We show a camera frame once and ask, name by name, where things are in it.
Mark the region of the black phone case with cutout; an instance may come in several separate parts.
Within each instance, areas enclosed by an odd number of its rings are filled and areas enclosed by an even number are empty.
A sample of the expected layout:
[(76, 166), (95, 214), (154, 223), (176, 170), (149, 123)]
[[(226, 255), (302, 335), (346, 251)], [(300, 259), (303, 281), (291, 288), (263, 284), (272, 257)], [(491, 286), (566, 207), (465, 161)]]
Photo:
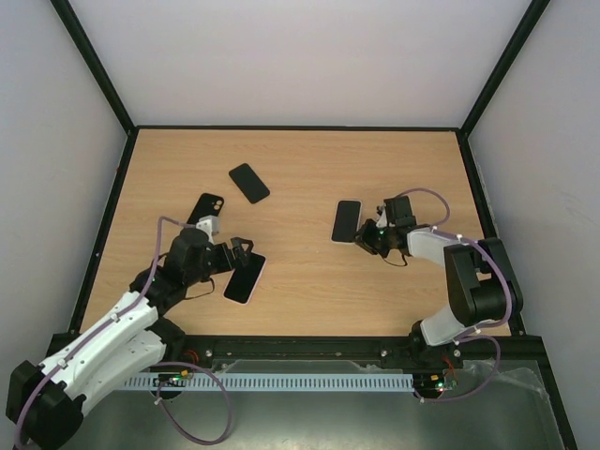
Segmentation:
[(203, 193), (193, 207), (187, 224), (196, 225), (206, 216), (218, 217), (224, 205), (224, 198), (211, 193)]

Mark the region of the black smartphone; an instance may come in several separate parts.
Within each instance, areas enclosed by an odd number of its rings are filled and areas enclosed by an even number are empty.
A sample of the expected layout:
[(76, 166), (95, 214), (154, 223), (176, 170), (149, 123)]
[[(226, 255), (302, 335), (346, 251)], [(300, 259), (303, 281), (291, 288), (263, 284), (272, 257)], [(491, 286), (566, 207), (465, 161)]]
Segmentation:
[(247, 266), (235, 269), (227, 283), (223, 296), (240, 305), (249, 302), (262, 275), (266, 258), (252, 253)]

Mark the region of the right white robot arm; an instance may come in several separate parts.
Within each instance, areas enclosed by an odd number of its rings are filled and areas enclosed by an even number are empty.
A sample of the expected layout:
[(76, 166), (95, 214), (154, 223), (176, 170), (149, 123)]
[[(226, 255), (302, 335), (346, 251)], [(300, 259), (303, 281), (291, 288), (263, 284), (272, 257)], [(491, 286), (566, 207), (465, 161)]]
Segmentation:
[(522, 310), (522, 292), (501, 239), (473, 240), (439, 224), (419, 224), (406, 195), (386, 199), (377, 214), (355, 232), (357, 246), (382, 258), (394, 249), (403, 259), (427, 260), (444, 269), (446, 305), (416, 322), (409, 334), (409, 356), (417, 366), (431, 366), (442, 347), (504, 325)]

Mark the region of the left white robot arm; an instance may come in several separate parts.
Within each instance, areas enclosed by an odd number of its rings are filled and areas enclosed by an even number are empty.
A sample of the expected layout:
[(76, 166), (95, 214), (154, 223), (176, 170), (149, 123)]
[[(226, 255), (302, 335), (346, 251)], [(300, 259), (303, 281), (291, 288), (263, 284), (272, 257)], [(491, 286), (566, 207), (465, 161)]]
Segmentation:
[(102, 399), (147, 368), (179, 369), (182, 378), (201, 371), (198, 356), (183, 349), (184, 332), (165, 315), (193, 285), (247, 268), (254, 247), (240, 237), (217, 244), (213, 234), (184, 226), (87, 331), (42, 362), (13, 370), (6, 416), (16, 426), (14, 448), (60, 448)]

